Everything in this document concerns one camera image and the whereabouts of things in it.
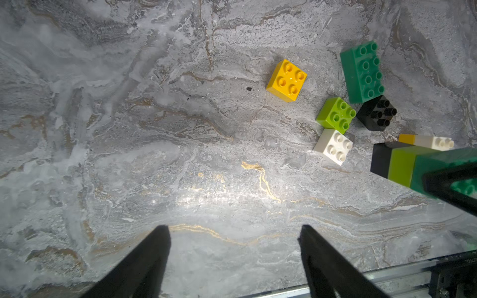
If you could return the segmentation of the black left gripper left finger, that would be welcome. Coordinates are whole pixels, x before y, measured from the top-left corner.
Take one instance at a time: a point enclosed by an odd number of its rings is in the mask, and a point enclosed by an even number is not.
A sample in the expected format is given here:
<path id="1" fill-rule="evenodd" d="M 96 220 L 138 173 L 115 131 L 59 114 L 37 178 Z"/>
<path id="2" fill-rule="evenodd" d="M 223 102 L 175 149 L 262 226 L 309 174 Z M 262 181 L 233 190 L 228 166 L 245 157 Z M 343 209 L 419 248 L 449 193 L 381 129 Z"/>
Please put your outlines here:
<path id="1" fill-rule="evenodd" d="M 84 298 L 157 298 L 170 254 L 168 226 L 159 225 Z"/>

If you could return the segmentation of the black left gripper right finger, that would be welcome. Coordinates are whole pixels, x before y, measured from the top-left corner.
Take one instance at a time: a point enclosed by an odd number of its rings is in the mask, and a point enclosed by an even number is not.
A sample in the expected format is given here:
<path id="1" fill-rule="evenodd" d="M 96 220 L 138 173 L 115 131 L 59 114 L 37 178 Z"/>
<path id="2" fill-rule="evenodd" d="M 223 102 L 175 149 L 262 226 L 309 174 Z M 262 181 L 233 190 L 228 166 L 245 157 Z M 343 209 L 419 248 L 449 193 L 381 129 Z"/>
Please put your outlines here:
<path id="1" fill-rule="evenodd" d="M 311 297 L 388 297 L 310 225 L 302 226 L 298 242 Z"/>

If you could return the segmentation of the white square brick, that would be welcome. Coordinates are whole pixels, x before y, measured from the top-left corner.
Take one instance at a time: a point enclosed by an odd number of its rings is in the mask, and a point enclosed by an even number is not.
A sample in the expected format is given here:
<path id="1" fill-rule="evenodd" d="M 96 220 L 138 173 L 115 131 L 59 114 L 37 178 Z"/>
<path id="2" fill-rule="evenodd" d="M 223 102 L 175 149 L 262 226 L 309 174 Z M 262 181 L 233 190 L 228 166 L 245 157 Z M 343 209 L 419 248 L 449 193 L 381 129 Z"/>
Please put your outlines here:
<path id="1" fill-rule="evenodd" d="M 438 151 L 448 151 L 454 148 L 455 143 L 448 137 L 416 135 L 414 145 Z"/>
<path id="2" fill-rule="evenodd" d="M 338 130 L 324 129 L 313 150 L 323 158 L 342 166 L 353 144 Z"/>

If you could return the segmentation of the lime green square brick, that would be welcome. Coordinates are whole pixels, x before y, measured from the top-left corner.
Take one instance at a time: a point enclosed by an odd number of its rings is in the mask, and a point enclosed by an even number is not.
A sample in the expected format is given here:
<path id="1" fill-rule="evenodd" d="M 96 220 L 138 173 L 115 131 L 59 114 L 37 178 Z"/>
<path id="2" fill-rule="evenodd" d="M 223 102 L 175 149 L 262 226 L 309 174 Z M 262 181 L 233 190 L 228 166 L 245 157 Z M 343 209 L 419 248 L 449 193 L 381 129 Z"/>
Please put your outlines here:
<path id="1" fill-rule="evenodd" d="M 399 185 L 410 188 L 416 158 L 428 153 L 437 153 L 437 150 L 414 145 L 393 149 L 391 153 L 388 179 Z"/>

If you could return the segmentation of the yellow square brick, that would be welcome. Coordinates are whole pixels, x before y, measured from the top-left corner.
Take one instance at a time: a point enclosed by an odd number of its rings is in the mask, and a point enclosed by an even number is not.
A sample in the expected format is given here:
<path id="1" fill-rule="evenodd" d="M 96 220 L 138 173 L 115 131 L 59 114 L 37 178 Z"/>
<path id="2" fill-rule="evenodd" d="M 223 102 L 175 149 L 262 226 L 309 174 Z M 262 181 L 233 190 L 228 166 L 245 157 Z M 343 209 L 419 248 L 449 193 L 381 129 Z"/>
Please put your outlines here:
<path id="1" fill-rule="evenodd" d="M 308 74 L 289 60 L 278 63 L 266 90 L 286 103 L 297 100 Z"/>
<path id="2" fill-rule="evenodd" d="M 398 141 L 404 144 L 411 144 L 414 145 L 416 142 L 416 135 L 412 134 L 400 134 L 398 137 Z"/>

